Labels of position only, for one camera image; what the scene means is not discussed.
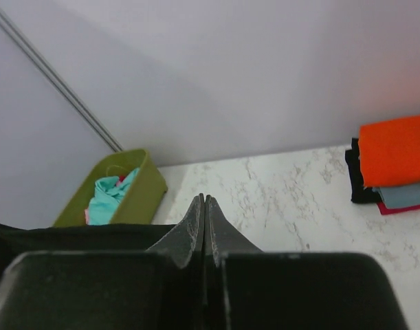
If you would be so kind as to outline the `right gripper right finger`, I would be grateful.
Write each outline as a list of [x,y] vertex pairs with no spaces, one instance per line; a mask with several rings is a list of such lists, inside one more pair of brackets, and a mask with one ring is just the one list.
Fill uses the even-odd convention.
[[205,200],[204,227],[206,267],[218,267],[224,253],[262,252],[227,220],[218,201],[211,195]]

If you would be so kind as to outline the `olive green plastic bin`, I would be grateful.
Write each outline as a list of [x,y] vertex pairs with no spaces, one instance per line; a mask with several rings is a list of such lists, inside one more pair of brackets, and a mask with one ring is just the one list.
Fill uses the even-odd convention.
[[128,175],[135,168],[140,170],[110,224],[150,224],[168,188],[149,152],[142,148],[114,153],[98,162],[63,209],[54,226],[85,226],[84,210],[93,197],[95,181],[107,176]]

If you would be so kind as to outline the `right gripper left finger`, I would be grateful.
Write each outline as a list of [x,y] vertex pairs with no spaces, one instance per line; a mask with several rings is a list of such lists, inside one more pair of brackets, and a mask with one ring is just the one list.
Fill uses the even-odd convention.
[[204,213],[204,198],[199,194],[192,199],[184,218],[146,252],[167,257],[176,268],[188,267],[194,259],[201,256]]

